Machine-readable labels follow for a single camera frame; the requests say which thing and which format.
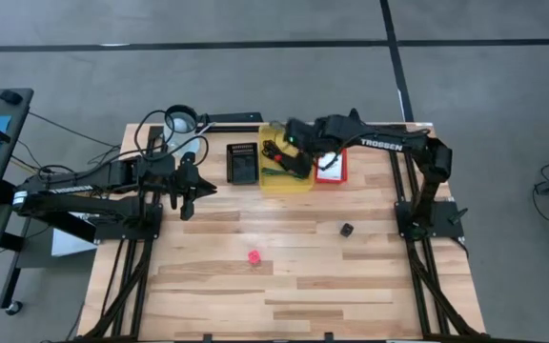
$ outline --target black bracket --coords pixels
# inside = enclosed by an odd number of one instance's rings
[[[138,226],[127,227],[122,223],[99,224],[94,239],[130,239],[152,240],[160,235],[160,223],[162,222],[162,205],[146,205],[145,217]]]
[[[401,237],[411,237],[413,234],[412,204],[408,201],[395,203],[397,229]],[[437,201],[432,205],[434,226],[427,234],[432,237],[463,237],[463,227],[460,220],[451,221],[458,215],[457,203],[454,201]]]
[[[323,341],[325,343],[334,343],[334,334],[333,333],[325,333],[323,335]]]

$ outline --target small black cube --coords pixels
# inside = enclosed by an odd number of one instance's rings
[[[351,235],[351,233],[353,233],[353,225],[349,224],[349,223],[345,223],[343,226],[342,226],[342,229],[340,229],[340,234],[342,234],[343,236],[345,237],[348,237]]]

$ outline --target black metal frame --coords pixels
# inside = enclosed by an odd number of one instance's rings
[[[208,132],[253,132],[258,130],[258,126],[230,126],[230,127],[219,127],[219,130],[216,130],[217,127],[212,127]],[[153,137],[153,130],[160,131],[161,127],[151,127],[150,137]],[[396,185],[396,200],[397,203],[406,201],[404,185],[401,177],[401,171],[399,168],[398,156],[396,152],[389,151],[393,178]],[[409,154],[404,156],[406,168],[408,169],[410,188],[414,194],[418,191],[418,182],[417,176],[414,168],[414,162]],[[152,201],[159,201],[159,195],[155,194]],[[413,281],[413,288],[415,292],[415,298],[417,303],[417,315],[420,323],[421,333],[423,335],[423,340],[431,342],[450,342],[450,343],[470,343],[470,342],[484,342],[484,343],[520,343],[520,342],[531,342],[527,340],[515,340],[515,339],[500,339],[490,337],[485,333],[478,333],[472,329],[463,318],[457,313],[453,305],[448,301],[445,294],[439,288],[439,281],[437,277],[436,261],[434,259],[433,249],[431,246],[431,238],[429,236],[421,240],[423,246],[424,257],[426,261],[426,266],[420,261],[417,254],[416,243],[410,239],[404,239],[406,244],[406,251],[408,254],[408,261],[410,264],[411,277]],[[139,329],[141,325],[141,315],[143,312],[143,304],[145,300],[145,290],[147,287],[147,276],[150,265],[153,241],[147,240],[144,244],[144,250],[141,254],[140,260],[137,263],[137,266],[131,272],[132,268],[132,258],[129,258],[129,252],[135,250],[129,245],[127,252],[127,257],[125,258],[124,270],[123,270],[123,282],[121,283],[120,292],[118,296],[113,300],[110,307],[107,309],[105,316],[97,323],[94,329],[87,333],[88,336],[76,337],[73,342],[94,342],[94,343],[105,343],[105,342],[140,342],[138,341]],[[422,288],[422,285],[425,285],[430,291],[431,295],[434,298],[436,309],[437,309],[437,323],[439,325],[439,333],[432,333],[431,325],[429,321],[429,315],[427,313],[427,305],[425,302],[425,294]],[[137,294],[134,302],[134,311],[132,314],[132,326],[130,334],[121,335],[121,332],[117,328],[121,328],[121,322],[124,312],[124,306],[127,301],[129,294],[131,293],[132,288],[137,285]],[[458,335],[450,334],[449,321],[458,332]],[[114,329],[111,337],[103,337],[107,331],[109,325],[114,323]],[[294,342],[294,343],[334,343],[334,342],[344,342],[344,343],[359,343],[359,342],[391,342],[391,339],[388,340],[335,340],[334,336],[331,333],[325,333],[323,340],[284,340],[284,342]],[[179,341],[175,340],[175,343],[200,343],[200,340],[184,340]],[[205,333],[204,339],[202,342],[213,343],[213,338],[209,333]],[[246,341],[225,341],[226,343],[238,342],[238,343],[273,343],[277,342],[276,340],[246,340]]]

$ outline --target wooden plank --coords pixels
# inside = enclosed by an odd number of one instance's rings
[[[149,126],[138,135],[142,144]],[[134,149],[135,129],[127,127],[122,151]],[[212,333],[222,340],[322,339],[325,332],[349,339],[420,338],[405,244],[392,206],[396,190],[389,154],[355,147],[348,153],[347,183],[265,194],[256,185],[232,186],[225,176],[226,145],[256,137],[208,134],[211,151],[199,169],[216,184],[217,194],[196,200],[192,220],[181,221],[168,197],[162,198],[164,221],[153,245],[139,338],[202,339]],[[405,163],[398,158],[410,194]],[[450,196],[447,184],[437,196]],[[355,228],[346,238],[339,234],[345,223]],[[443,291],[468,323],[483,331],[464,251],[450,239],[435,238],[432,244]],[[116,249],[117,242],[98,247],[80,334],[99,319]],[[260,252],[258,266],[247,260],[252,250]],[[121,273],[120,264],[109,303]],[[428,292],[427,299],[435,331]],[[133,301],[123,333],[129,332]]]

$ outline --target table leg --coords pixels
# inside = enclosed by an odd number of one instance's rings
[[[4,283],[4,288],[0,295],[0,309],[5,309],[6,313],[9,315],[17,314],[23,306],[21,302],[12,300],[21,271],[20,268],[16,267],[19,255],[20,253],[18,252],[14,254],[10,269],[8,270],[8,276],[6,277],[6,282]]]
[[[23,249],[23,242],[25,238],[17,236],[15,234],[4,232],[4,235],[0,240],[0,248],[11,250],[14,252],[20,252]]]
[[[11,201],[14,199],[14,188],[15,186],[10,182],[0,181],[0,204],[11,205]]]

